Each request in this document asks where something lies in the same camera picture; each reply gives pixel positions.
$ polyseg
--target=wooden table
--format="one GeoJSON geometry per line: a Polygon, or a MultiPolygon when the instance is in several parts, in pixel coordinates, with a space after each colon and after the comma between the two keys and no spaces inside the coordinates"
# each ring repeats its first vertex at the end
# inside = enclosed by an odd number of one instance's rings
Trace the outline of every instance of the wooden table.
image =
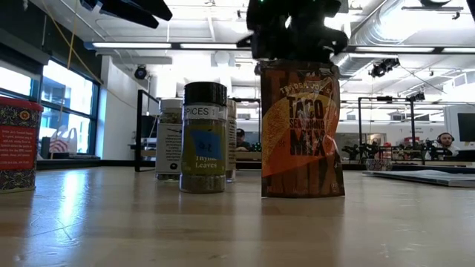
{"type": "Polygon", "coordinates": [[[474,266],[475,191],[345,172],[346,197],[185,194],[133,168],[42,171],[0,195],[0,266],[474,266]]]}

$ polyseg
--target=fluorescent light fixture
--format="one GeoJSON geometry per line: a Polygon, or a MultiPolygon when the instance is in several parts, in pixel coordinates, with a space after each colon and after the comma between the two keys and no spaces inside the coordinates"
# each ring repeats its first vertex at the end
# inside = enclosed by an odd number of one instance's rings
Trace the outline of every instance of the fluorescent light fixture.
{"type": "Polygon", "coordinates": [[[395,54],[377,54],[377,53],[350,53],[351,58],[364,58],[364,59],[397,59],[398,55],[395,54]]]}
{"type": "Polygon", "coordinates": [[[433,47],[357,47],[358,52],[380,52],[380,53],[430,53],[433,47]]]}
{"type": "Polygon", "coordinates": [[[182,49],[214,49],[214,50],[232,50],[237,49],[236,44],[213,44],[213,43],[189,43],[180,44],[182,49]]]}
{"type": "Polygon", "coordinates": [[[171,48],[168,43],[133,43],[133,42],[94,42],[92,45],[95,48],[110,48],[110,49],[166,49],[171,48]]]}
{"type": "Polygon", "coordinates": [[[443,53],[475,53],[475,47],[448,47],[443,53]]]}

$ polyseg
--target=jar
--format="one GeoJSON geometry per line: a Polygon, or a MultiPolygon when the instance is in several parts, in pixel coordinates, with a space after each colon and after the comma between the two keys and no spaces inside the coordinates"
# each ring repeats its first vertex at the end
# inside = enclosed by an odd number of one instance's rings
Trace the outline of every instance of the jar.
{"type": "Polygon", "coordinates": [[[180,180],[182,107],[181,99],[160,101],[155,162],[155,175],[158,180],[180,180]]]}
{"type": "Polygon", "coordinates": [[[236,101],[228,99],[228,121],[226,123],[226,181],[236,180],[236,101]]]}
{"type": "Polygon", "coordinates": [[[185,85],[180,190],[223,192],[226,185],[227,89],[216,82],[185,85]]]}

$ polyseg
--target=packet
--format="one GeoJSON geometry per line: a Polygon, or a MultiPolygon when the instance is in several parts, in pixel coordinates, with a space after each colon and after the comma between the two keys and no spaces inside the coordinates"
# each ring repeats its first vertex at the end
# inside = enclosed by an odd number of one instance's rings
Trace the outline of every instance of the packet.
{"type": "Polygon", "coordinates": [[[344,196],[338,67],[261,62],[262,196],[344,196]]]}

